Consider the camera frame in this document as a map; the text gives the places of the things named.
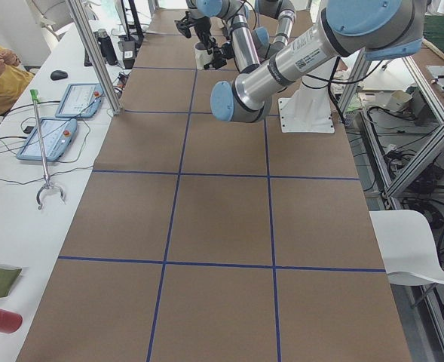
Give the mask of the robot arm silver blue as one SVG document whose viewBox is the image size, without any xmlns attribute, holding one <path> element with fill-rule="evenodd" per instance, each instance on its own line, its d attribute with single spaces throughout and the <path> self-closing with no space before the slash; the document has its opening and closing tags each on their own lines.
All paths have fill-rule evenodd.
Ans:
<svg viewBox="0 0 444 362">
<path fill-rule="evenodd" d="M 369 61 L 417 53 L 425 1 L 328 1 L 308 31 L 268 61 L 212 89 L 211 112 L 220 121 L 253 123 L 269 112 L 272 97 L 334 57 L 363 49 Z"/>
<path fill-rule="evenodd" d="M 240 73 L 250 73 L 288 45 L 296 10 L 291 1 L 187 1 L 188 10 L 175 22 L 186 38 L 195 32 L 197 69 L 220 69 L 232 59 Z M 265 27 L 250 28 L 250 13 L 278 22 L 274 40 Z"/>
</svg>

